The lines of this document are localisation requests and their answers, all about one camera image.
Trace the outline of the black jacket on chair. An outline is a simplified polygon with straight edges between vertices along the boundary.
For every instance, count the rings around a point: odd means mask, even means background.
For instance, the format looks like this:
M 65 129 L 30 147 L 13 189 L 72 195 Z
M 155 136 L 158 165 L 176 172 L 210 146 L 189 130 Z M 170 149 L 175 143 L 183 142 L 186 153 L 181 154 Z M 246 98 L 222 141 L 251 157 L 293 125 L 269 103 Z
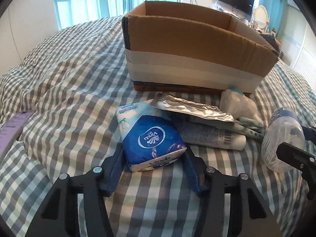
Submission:
M 262 36 L 278 53 L 280 52 L 280 47 L 273 35 L 261 33 L 260 36 Z

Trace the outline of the white pad packet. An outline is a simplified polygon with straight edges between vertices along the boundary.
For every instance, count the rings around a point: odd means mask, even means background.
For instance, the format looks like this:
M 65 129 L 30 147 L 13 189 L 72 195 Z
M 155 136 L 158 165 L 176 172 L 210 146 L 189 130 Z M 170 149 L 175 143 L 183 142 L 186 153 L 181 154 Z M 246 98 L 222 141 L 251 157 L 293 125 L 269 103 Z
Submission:
M 255 102 L 236 89 L 222 91 L 219 109 L 231 114 L 235 119 L 246 118 L 263 125 Z

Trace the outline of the white louvered wardrobe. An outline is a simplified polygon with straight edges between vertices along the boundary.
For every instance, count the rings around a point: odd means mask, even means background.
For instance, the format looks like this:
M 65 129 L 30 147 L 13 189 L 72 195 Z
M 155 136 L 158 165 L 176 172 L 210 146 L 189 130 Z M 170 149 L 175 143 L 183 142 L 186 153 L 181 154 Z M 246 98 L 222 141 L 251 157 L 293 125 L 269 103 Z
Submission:
M 315 34 L 293 0 L 287 0 L 281 38 L 282 60 L 311 84 L 315 83 Z

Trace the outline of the silver foil package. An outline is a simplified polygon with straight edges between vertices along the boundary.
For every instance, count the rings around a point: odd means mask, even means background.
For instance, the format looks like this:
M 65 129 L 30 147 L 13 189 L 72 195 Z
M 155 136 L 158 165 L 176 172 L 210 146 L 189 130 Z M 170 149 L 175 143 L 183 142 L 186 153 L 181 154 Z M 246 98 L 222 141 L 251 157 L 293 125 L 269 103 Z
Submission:
M 205 120 L 239 123 L 230 113 L 221 111 L 217 106 L 188 101 L 170 94 L 158 94 L 151 106 L 176 113 L 184 113 Z

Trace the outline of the checkered bed quilt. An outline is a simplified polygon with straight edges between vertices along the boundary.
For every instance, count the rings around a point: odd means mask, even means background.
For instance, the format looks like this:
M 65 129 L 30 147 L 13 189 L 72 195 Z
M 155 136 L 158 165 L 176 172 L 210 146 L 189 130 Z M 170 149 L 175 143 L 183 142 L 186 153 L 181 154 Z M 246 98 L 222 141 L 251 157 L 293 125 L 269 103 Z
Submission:
M 61 30 L 29 52 L 1 77 L 1 125 L 19 111 L 34 110 L 19 141 L 1 166 L 1 216 L 16 236 L 28 226 L 61 173 L 81 175 L 102 164 L 120 140 L 120 105 L 154 98 L 137 92 L 126 68 L 121 18 L 105 18 Z M 307 81 L 279 60 L 251 99 L 265 127 L 280 107 L 292 108 L 304 126 L 315 125 L 315 94 Z M 257 185 L 283 236 L 307 209 L 301 173 L 269 170 L 261 144 L 248 139 L 243 151 L 193 146 L 220 172 L 245 172 Z M 105 200 L 115 236 L 192 236 L 199 199 L 180 161 L 158 170 L 127 169 Z

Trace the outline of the white padded headboard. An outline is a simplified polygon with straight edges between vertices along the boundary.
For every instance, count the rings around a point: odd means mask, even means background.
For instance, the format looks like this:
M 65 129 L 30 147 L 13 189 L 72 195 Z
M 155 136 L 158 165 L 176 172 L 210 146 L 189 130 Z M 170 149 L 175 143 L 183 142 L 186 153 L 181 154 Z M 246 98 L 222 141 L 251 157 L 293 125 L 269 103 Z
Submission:
M 1 75 L 58 30 L 54 0 L 13 0 L 1 16 Z

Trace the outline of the oval vanity mirror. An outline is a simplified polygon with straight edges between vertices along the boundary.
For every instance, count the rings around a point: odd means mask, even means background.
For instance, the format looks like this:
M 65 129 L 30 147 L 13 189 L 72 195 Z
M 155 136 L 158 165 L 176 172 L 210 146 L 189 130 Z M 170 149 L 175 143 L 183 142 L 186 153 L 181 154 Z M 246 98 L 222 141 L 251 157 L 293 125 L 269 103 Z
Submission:
M 263 30 L 269 24 L 269 16 L 266 8 L 263 5 L 259 5 L 253 11 L 253 26 L 255 29 Z

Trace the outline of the purple smartphone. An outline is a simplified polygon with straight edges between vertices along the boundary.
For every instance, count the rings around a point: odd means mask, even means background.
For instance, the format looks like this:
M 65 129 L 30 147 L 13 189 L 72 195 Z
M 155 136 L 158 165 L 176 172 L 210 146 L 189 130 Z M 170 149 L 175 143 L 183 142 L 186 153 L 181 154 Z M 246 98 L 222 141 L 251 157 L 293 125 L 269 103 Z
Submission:
M 30 117 L 34 114 L 33 110 L 21 111 L 16 113 L 1 129 L 0 149 L 1 149 L 1 163 L 12 144 L 23 131 L 24 125 L 28 122 Z

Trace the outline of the blue Vinda tissue pack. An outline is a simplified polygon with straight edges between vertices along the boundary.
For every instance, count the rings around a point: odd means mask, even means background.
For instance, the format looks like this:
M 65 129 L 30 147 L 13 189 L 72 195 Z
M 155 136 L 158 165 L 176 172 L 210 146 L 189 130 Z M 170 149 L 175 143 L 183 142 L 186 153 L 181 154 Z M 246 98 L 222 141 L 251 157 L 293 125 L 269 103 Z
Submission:
M 151 106 L 151 102 L 116 109 L 127 164 L 132 172 L 171 164 L 186 151 L 186 144 L 167 112 Z

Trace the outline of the open cardboard box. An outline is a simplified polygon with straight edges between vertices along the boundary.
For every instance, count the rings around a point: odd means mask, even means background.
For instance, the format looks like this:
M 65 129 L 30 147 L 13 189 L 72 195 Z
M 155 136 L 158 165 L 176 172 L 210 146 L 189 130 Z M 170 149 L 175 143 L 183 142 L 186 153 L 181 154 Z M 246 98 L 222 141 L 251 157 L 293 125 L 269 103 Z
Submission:
M 188 3 L 146 1 L 123 16 L 122 31 L 137 91 L 252 94 L 278 61 L 241 20 Z

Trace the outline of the white tube with barcode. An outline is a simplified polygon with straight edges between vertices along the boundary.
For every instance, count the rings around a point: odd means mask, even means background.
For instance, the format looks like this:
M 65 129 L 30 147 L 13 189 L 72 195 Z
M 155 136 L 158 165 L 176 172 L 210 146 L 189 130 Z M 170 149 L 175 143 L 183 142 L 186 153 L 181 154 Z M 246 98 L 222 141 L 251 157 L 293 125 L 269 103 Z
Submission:
M 185 143 L 238 151 L 246 146 L 245 135 L 228 130 L 189 121 L 175 122 L 175 126 Z

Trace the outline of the clear plastic water bottle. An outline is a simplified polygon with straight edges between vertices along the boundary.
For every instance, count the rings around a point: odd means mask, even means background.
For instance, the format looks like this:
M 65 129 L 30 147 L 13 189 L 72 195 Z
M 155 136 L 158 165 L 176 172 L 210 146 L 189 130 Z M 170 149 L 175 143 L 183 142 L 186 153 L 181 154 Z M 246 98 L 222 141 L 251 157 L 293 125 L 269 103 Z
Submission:
M 277 148 L 283 142 L 305 149 L 305 137 L 297 115 L 286 106 L 273 112 L 261 144 L 261 157 L 265 165 L 277 173 L 293 169 L 277 157 Z

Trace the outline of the teal corner curtain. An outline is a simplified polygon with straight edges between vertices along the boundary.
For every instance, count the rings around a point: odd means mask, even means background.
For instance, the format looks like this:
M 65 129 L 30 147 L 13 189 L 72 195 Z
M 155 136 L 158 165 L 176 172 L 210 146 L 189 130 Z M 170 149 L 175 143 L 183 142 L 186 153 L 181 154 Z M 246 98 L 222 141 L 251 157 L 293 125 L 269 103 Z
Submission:
M 268 12 L 269 29 L 276 30 L 276 37 L 280 39 L 287 19 L 288 0 L 259 0 L 259 4 L 263 5 Z

